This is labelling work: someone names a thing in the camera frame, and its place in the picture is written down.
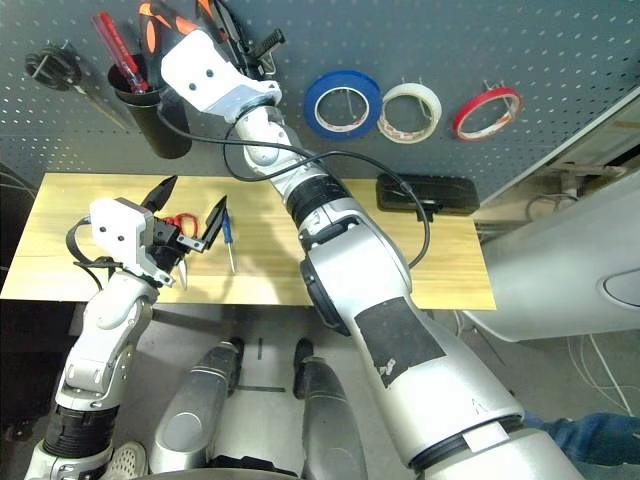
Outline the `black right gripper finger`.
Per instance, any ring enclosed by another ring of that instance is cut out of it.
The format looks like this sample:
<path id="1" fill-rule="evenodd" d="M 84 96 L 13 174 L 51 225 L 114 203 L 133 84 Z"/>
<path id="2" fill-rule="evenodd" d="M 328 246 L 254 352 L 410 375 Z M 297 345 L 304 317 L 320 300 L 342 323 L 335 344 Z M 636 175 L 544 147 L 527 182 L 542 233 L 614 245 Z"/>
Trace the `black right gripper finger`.
<path id="1" fill-rule="evenodd" d="M 268 56 L 272 51 L 277 49 L 280 45 L 285 43 L 285 36 L 280 28 L 275 28 L 273 32 L 266 37 L 259 45 L 254 49 L 254 55 L 256 57 Z"/>

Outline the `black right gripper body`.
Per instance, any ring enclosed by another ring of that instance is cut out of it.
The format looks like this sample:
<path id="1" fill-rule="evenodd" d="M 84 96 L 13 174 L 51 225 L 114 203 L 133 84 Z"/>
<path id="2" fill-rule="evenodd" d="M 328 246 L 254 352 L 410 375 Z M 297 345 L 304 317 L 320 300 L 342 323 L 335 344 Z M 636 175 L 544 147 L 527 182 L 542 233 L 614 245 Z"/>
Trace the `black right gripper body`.
<path id="1" fill-rule="evenodd" d="M 273 63 L 271 60 L 262 59 L 254 55 L 254 49 L 260 43 L 239 40 L 236 46 L 239 53 L 239 69 L 253 80 L 265 80 L 273 75 Z"/>

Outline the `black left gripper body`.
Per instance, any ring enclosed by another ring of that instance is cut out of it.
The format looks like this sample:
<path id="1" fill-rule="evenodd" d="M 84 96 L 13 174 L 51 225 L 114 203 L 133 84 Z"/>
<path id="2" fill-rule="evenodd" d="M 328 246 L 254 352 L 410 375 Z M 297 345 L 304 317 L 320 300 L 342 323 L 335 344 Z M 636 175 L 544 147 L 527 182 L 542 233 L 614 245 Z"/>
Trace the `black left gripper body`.
<path id="1" fill-rule="evenodd" d="M 202 253 L 205 242 L 189 237 L 177 226 L 155 219 L 150 255 L 158 268 L 174 268 L 192 250 Z"/>

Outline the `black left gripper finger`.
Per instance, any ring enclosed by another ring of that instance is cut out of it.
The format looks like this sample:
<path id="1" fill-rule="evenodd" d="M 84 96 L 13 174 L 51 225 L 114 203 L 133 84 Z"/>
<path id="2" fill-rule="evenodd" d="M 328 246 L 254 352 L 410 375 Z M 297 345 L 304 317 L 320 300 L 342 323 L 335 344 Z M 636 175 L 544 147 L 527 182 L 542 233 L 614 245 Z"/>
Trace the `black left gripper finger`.
<path id="1" fill-rule="evenodd" d="M 224 195 L 212 208 L 205 221 L 205 230 L 201 237 L 204 250 L 209 250 L 213 245 L 222 227 L 227 210 L 227 196 Z"/>
<path id="2" fill-rule="evenodd" d="M 141 202 L 141 207 L 149 210 L 151 213 L 162 210 L 169 200 L 177 180 L 177 175 L 163 179 L 146 195 Z"/>

